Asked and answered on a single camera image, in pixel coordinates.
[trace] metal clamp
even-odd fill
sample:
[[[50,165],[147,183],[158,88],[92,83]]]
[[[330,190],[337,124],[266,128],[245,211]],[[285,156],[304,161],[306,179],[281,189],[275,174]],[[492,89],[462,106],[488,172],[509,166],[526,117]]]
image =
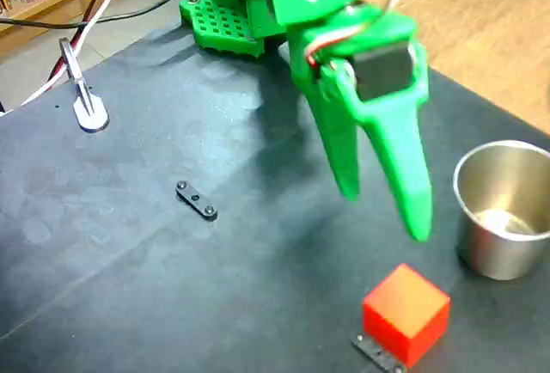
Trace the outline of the metal clamp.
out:
[[[109,115],[103,105],[103,100],[89,92],[88,84],[83,72],[76,60],[75,53],[67,38],[59,40],[61,55],[67,65],[69,79],[76,86],[76,101],[73,104],[76,119],[80,127],[86,132],[98,132],[104,130],[109,124]]]
[[[406,366],[369,336],[357,336],[352,344],[386,373],[406,373]]]

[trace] dark table surface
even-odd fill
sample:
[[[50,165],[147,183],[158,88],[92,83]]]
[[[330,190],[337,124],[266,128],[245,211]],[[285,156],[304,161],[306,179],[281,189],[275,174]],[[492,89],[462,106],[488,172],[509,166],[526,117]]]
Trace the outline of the dark table surface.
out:
[[[413,372],[548,371],[550,262],[515,282],[455,255],[451,176],[477,144],[550,139],[431,73],[420,124],[431,240],[403,229],[367,139],[339,196],[288,68],[200,51],[183,28],[87,72],[111,124],[89,135],[64,85],[0,119],[2,372],[359,372],[365,293],[401,262],[452,297]],[[207,223],[178,180],[208,194]]]

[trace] red block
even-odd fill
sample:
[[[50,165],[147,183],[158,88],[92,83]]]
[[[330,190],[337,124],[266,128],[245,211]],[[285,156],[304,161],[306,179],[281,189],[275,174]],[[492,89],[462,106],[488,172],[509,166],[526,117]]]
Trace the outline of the red block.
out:
[[[449,311],[449,296],[401,264],[364,299],[364,331],[410,369],[443,336]]]

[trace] stainless steel cup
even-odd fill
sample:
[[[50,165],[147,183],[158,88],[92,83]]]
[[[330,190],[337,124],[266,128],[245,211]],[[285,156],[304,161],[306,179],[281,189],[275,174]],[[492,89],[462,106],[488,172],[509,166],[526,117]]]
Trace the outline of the stainless steel cup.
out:
[[[458,251],[497,280],[528,272],[550,238],[550,153],[519,141],[481,145],[453,179],[463,214]]]

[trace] wooden floor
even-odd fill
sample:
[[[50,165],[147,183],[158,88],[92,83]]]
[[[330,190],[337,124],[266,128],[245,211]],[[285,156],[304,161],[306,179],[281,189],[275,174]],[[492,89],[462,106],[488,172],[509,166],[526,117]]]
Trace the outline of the wooden floor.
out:
[[[550,0],[401,0],[397,10],[418,21],[431,67],[550,133]]]

